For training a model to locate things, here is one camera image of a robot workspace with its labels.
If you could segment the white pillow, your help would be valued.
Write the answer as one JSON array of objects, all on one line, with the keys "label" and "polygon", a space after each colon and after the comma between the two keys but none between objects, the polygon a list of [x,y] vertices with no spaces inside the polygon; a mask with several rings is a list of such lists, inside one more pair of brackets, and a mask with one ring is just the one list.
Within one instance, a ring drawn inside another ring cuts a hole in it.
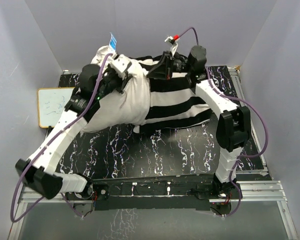
[{"label": "white pillow", "polygon": [[83,133],[95,133],[121,124],[140,126],[146,122],[151,103],[150,80],[136,59],[124,54],[118,58],[132,63],[128,69],[132,79],[128,81],[123,93],[114,90],[100,100],[100,108],[81,130]]}]

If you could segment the black white striped pillowcase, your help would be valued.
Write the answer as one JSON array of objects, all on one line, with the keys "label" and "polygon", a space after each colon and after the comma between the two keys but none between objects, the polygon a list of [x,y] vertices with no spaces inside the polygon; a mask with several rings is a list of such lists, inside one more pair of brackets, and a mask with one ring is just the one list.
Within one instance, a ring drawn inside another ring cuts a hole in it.
[{"label": "black white striped pillowcase", "polygon": [[192,89],[184,73],[174,73],[170,80],[148,78],[149,93],[140,98],[124,123],[134,125],[135,133],[162,129],[183,129],[201,125],[213,113]]}]

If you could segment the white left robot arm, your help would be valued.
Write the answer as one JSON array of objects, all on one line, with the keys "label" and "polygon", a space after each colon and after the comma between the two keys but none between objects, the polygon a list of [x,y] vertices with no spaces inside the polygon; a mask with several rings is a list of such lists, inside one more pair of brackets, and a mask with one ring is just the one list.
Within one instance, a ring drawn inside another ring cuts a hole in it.
[{"label": "white left robot arm", "polygon": [[100,100],[113,91],[123,92],[131,78],[130,66],[110,63],[105,70],[95,64],[83,67],[79,84],[72,90],[53,130],[27,160],[19,159],[15,164],[26,187],[48,200],[59,193],[76,193],[83,200],[93,195],[89,178],[80,173],[58,173],[56,169],[74,138],[100,109]]}]

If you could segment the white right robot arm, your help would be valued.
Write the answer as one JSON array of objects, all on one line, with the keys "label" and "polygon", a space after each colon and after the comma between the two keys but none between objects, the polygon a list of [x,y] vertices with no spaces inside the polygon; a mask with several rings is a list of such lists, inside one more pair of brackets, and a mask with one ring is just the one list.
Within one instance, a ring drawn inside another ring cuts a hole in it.
[{"label": "white right robot arm", "polygon": [[209,77],[204,47],[193,46],[188,56],[164,51],[155,61],[146,75],[151,101],[145,128],[189,128],[214,113],[220,157],[212,190],[216,197],[225,198],[236,178],[237,157],[251,137],[250,110],[227,99]]}]

